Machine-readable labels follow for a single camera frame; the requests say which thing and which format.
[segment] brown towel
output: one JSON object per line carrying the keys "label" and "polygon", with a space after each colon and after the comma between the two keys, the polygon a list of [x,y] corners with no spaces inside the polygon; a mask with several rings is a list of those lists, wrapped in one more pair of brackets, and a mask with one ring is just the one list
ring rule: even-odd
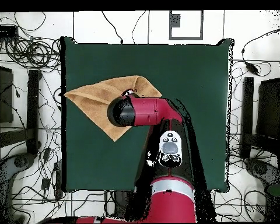
{"label": "brown towel", "polygon": [[140,97],[161,97],[162,94],[141,76],[126,76],[74,89],[64,95],[74,102],[114,142],[131,127],[116,127],[107,117],[108,105],[118,96],[133,89]]}

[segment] button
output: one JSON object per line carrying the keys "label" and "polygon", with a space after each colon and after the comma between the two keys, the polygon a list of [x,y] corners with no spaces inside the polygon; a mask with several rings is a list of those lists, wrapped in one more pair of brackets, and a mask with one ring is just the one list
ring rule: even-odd
{"label": "button", "polygon": [[172,160],[176,162],[176,161],[179,160],[179,158],[177,157],[177,155],[173,155],[173,156],[172,156]]}
{"label": "button", "polygon": [[165,154],[176,154],[179,150],[177,145],[174,142],[165,142],[162,147],[162,151]]}
{"label": "button", "polygon": [[162,158],[163,160],[168,160],[169,159],[169,156],[167,156],[167,155],[163,155],[163,158]]}

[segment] floor tile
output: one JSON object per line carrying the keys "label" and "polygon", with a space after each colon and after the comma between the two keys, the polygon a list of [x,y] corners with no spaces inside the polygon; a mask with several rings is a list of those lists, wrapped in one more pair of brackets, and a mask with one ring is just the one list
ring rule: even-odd
{"label": "floor tile", "polygon": [[[224,38],[234,39],[234,59],[242,60],[241,51],[247,42],[280,27],[280,13],[277,11],[225,11]],[[245,47],[244,58],[280,61],[280,32],[252,41]]]}

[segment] power adapter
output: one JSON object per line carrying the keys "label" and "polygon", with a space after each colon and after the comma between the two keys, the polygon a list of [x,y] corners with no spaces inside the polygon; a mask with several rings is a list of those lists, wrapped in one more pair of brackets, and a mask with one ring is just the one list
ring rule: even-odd
{"label": "power adapter", "polygon": [[43,178],[41,181],[41,189],[44,190],[44,194],[46,194],[46,191],[49,190],[49,187],[50,187],[50,179]]}
{"label": "power adapter", "polygon": [[60,170],[60,164],[59,164],[59,162],[55,162],[54,167],[53,167],[53,171],[58,171],[58,170]]}
{"label": "power adapter", "polygon": [[244,59],[244,52],[245,52],[245,49],[243,48],[241,54],[242,54],[242,56],[243,56],[243,60],[244,60],[244,63],[245,63],[245,65],[246,65],[246,68],[247,68],[248,71],[250,71],[252,74],[258,75],[258,69],[254,66],[254,64],[251,64],[251,63],[245,61],[245,59]]}
{"label": "power adapter", "polygon": [[0,39],[16,39],[19,37],[17,26],[0,25]]}
{"label": "power adapter", "polygon": [[254,75],[258,75],[258,69],[254,66],[254,64],[251,64],[249,62],[245,62],[246,68],[248,71],[250,71]]}
{"label": "power adapter", "polygon": [[43,159],[44,159],[44,164],[46,164],[48,162],[48,159],[51,155],[51,149],[45,149],[44,151],[44,155],[43,155]]}
{"label": "power adapter", "polygon": [[61,189],[55,190],[55,199],[57,201],[63,198],[63,191]]}

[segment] green mat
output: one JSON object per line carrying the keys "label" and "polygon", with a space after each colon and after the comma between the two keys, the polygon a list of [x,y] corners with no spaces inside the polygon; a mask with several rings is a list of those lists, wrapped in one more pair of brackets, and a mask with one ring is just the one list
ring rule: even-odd
{"label": "green mat", "polygon": [[[106,79],[145,77],[162,97],[191,114],[208,189],[226,192],[226,108],[232,40],[218,45],[74,44],[61,38],[62,92]],[[114,142],[73,102],[62,98],[62,188],[133,190],[149,127]]]}

